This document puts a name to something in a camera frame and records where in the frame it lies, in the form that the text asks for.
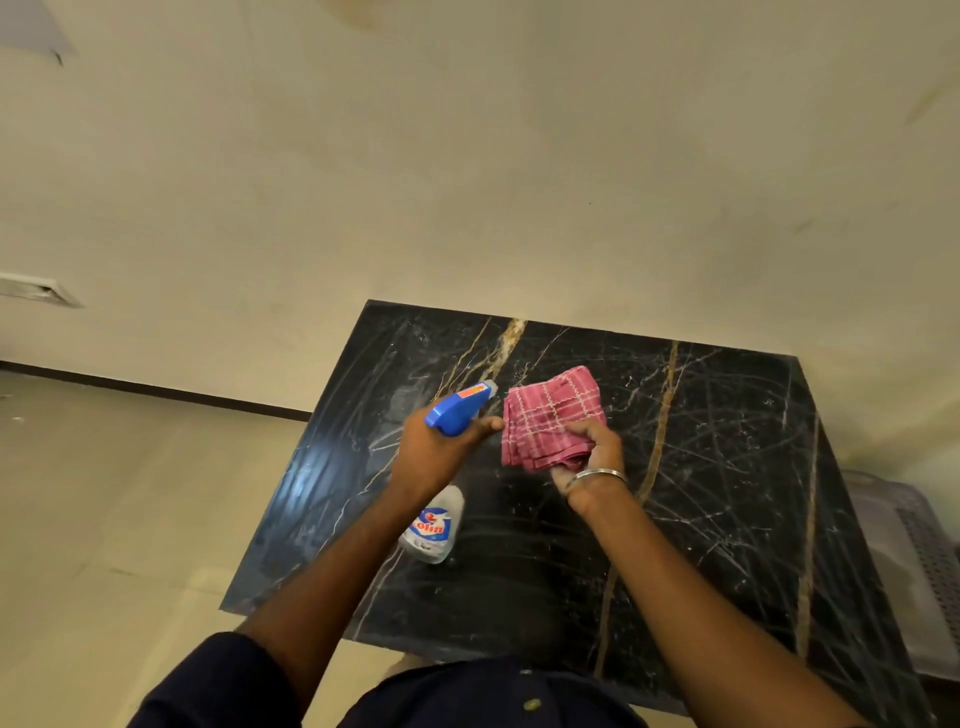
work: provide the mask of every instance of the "colin logo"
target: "colin logo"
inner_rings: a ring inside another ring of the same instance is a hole
[[[424,508],[410,524],[410,530],[427,541],[446,541],[450,536],[450,516],[445,508]]]

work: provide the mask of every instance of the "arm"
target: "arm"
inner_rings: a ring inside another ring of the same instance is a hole
[[[403,529],[476,446],[503,428],[503,420],[490,417],[474,422],[459,437],[444,437],[423,423],[428,411],[424,407],[404,423],[390,483],[373,505],[237,628],[280,665],[297,694],[301,715],[350,617]]]
[[[620,439],[596,421],[570,425],[596,443],[591,468],[623,472]],[[616,567],[705,728],[865,726],[853,708],[717,593],[643,512],[619,478],[554,481]]]

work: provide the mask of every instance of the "shirt sleeve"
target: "shirt sleeve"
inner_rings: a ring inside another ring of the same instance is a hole
[[[293,688],[274,658],[246,635],[203,641],[150,691],[130,728],[300,726]]]

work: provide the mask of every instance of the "forearm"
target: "forearm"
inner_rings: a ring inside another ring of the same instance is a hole
[[[350,617],[423,505],[402,483],[391,483],[313,564],[238,627],[277,661],[303,713]]]
[[[856,711],[736,610],[670,545],[615,479],[584,514],[708,728],[848,728]]]

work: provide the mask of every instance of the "white wall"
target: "white wall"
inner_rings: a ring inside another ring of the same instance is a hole
[[[797,354],[960,536],[949,0],[48,0],[0,358],[310,408],[363,301]]]

